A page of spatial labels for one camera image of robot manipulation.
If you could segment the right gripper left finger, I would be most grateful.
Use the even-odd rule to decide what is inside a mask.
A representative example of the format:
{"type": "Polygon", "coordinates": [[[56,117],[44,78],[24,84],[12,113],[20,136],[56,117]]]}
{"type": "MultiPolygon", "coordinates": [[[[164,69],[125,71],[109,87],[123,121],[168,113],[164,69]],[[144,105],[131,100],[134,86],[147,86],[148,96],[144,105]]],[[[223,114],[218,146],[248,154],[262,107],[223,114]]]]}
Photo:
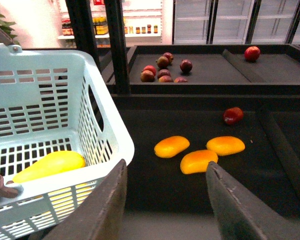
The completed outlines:
{"type": "Polygon", "coordinates": [[[84,202],[45,240],[117,240],[127,195],[128,171],[121,159],[84,202]]]}

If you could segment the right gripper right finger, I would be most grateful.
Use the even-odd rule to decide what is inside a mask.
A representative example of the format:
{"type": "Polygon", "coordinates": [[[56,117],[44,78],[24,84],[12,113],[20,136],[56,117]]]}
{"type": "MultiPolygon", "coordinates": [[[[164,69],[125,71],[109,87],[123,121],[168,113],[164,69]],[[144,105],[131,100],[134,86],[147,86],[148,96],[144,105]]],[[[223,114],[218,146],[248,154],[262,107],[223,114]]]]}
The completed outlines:
{"type": "Polygon", "coordinates": [[[217,163],[205,174],[208,197],[223,240],[300,240],[300,228],[285,219],[217,163]]]}

